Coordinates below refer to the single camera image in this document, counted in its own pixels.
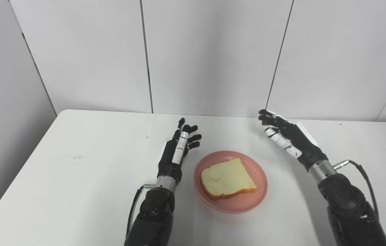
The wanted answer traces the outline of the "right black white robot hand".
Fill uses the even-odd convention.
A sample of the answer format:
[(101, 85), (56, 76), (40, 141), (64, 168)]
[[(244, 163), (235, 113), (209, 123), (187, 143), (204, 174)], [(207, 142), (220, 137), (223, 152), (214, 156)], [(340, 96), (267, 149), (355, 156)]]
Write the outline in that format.
[(297, 159), (307, 171), (316, 163), (328, 160), (326, 154), (304, 134), (298, 125), (289, 122), (281, 115), (261, 109), (258, 119), (263, 126), (266, 126), (264, 130), (266, 137)]

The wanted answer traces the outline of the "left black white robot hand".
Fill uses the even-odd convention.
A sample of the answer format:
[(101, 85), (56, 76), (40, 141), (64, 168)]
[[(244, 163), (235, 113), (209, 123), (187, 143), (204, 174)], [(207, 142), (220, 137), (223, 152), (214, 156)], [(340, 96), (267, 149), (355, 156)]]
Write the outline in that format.
[(191, 149), (200, 146), (202, 134), (194, 134), (197, 125), (185, 124), (185, 118), (178, 122), (177, 129), (169, 141), (166, 142), (162, 157), (158, 163), (157, 187), (174, 191), (182, 179), (182, 163)]

